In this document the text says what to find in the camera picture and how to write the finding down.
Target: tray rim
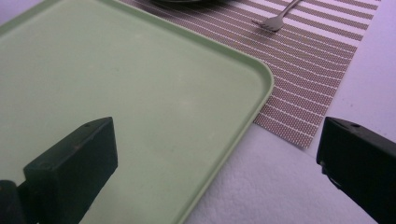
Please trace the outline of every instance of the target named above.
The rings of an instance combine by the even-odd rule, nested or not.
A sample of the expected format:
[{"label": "tray rim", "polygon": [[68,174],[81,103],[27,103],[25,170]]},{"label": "tray rim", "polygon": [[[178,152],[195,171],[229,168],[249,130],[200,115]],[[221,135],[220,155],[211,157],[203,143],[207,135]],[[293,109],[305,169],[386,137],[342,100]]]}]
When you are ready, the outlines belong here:
[{"label": "tray rim", "polygon": [[[261,97],[260,103],[257,105],[256,109],[254,111],[252,111],[251,114],[247,115],[247,118],[249,118],[249,119],[247,120],[246,124],[242,128],[239,129],[239,134],[233,139],[232,142],[230,142],[231,143],[230,146],[224,150],[224,154],[222,155],[222,157],[220,157],[220,160],[216,164],[214,164],[216,166],[211,170],[211,174],[208,175],[206,177],[206,179],[204,179],[204,181],[203,181],[204,184],[199,188],[199,191],[196,192],[193,199],[190,200],[189,202],[187,202],[188,205],[186,207],[184,207],[184,209],[181,209],[180,213],[177,214],[177,219],[175,220],[175,223],[182,224],[187,219],[187,217],[190,215],[190,213],[194,209],[195,205],[198,204],[198,202],[200,201],[200,199],[206,192],[207,188],[210,186],[212,181],[215,179],[215,177],[219,173],[219,170],[221,169],[221,167],[229,159],[229,157],[233,153],[234,148],[240,142],[242,137],[245,135],[246,131],[248,130],[248,127],[252,124],[253,120],[257,117],[257,115],[262,110],[262,107],[265,105],[265,103],[269,99],[269,97],[274,89],[274,86],[275,86],[274,75],[273,75],[271,69],[269,68],[269,66],[267,64],[265,64],[264,62],[260,61],[259,59],[256,59],[256,58],[246,54],[245,52],[242,52],[237,49],[233,49],[225,44],[222,44],[220,42],[212,40],[209,37],[206,37],[204,35],[196,33],[196,32],[189,30],[185,27],[179,26],[179,25],[174,24],[170,21],[167,21],[167,20],[157,17],[155,15],[152,15],[140,8],[130,6],[130,5],[123,3],[119,0],[94,0],[94,1],[101,2],[102,4],[108,5],[110,7],[116,7],[117,9],[122,10],[126,13],[134,14],[134,16],[137,16],[139,18],[149,20],[149,22],[151,22],[151,23],[159,21],[162,23],[163,28],[165,28],[171,32],[177,32],[176,33],[177,35],[182,35],[185,38],[192,38],[194,42],[197,42],[200,45],[204,45],[204,46],[214,45],[217,47],[216,51],[219,51],[219,53],[223,54],[224,56],[231,57],[234,60],[242,61],[243,63],[250,66],[253,70],[258,71],[261,74],[261,77],[267,76],[267,78],[268,78],[268,81],[269,81],[268,90],[266,90],[263,97]],[[45,11],[49,7],[52,7],[60,2],[62,2],[62,0],[42,0],[42,2],[29,8],[28,10],[24,11],[21,15],[0,25],[0,38],[3,35],[6,35],[8,32],[10,32],[12,29],[17,28],[18,26],[22,25],[23,23],[29,21],[34,16],[40,14],[42,11]]]}]

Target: striped placemat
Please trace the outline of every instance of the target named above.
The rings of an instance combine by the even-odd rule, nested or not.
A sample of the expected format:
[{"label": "striped placemat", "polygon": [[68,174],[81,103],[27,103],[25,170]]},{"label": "striped placemat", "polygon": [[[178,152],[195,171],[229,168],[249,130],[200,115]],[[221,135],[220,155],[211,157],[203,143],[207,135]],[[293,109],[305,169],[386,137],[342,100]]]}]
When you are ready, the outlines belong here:
[{"label": "striped placemat", "polygon": [[304,0],[276,33],[251,22],[275,16],[290,1],[121,0],[267,63],[276,85],[254,122],[309,147],[380,0]]}]

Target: white table surface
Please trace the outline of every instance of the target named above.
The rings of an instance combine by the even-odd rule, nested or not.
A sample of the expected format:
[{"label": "white table surface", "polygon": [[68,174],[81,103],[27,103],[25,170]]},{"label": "white table surface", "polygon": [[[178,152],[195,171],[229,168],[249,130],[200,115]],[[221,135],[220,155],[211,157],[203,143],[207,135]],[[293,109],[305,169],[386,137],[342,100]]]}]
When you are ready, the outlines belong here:
[{"label": "white table surface", "polygon": [[[39,0],[1,0],[0,24]],[[327,116],[396,142],[396,1],[382,0]],[[186,223],[375,223],[302,150],[252,124]]]}]

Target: green tray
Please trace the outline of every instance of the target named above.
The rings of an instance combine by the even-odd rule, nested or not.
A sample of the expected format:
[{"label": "green tray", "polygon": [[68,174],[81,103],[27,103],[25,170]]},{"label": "green tray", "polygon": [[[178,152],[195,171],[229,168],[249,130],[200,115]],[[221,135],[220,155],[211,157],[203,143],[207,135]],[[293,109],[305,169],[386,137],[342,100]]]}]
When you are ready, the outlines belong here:
[{"label": "green tray", "polygon": [[0,179],[111,116],[119,168],[82,223],[182,223],[273,86],[263,63],[139,9],[44,1],[0,27]]}]

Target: fork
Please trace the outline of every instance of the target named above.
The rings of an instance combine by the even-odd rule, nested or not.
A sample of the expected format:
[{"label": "fork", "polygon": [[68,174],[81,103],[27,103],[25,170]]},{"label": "fork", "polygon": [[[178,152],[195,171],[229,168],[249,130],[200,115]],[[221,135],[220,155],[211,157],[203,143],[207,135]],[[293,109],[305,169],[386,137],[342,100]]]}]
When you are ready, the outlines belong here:
[{"label": "fork", "polygon": [[279,15],[269,18],[265,21],[256,21],[252,20],[254,23],[260,25],[261,28],[270,30],[270,31],[278,31],[280,28],[283,26],[283,17],[291,10],[297,3],[299,3],[301,0],[293,0],[290,2],[285,9]]}]

